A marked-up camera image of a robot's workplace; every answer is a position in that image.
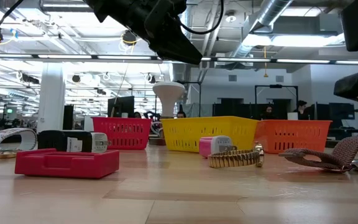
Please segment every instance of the wooden table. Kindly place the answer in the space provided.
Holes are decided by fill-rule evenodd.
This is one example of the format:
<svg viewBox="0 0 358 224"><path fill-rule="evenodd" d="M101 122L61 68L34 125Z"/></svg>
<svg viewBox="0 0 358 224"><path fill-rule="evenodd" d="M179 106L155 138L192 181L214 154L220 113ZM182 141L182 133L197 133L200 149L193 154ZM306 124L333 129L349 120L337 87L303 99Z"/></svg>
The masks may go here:
<svg viewBox="0 0 358 224"><path fill-rule="evenodd" d="M201 156L121 151L101 180L14 175L0 160L0 223L358 223L358 173L330 174L276 155L212 169Z"/></svg>

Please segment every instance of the ductwork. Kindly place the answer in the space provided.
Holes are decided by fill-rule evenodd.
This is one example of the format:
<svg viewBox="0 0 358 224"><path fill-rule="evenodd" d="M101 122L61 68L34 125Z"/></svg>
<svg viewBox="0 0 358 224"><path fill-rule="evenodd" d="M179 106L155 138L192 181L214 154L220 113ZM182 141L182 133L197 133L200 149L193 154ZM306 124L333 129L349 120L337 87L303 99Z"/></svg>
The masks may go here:
<svg viewBox="0 0 358 224"><path fill-rule="evenodd" d="M242 28L242 40L231 57L246 57L254 46L247 45L243 41L249 32L271 32L273 23L280 17L284 10L293 2L293 0L264 0L260 11L253 15L247 16Z"/></svg>

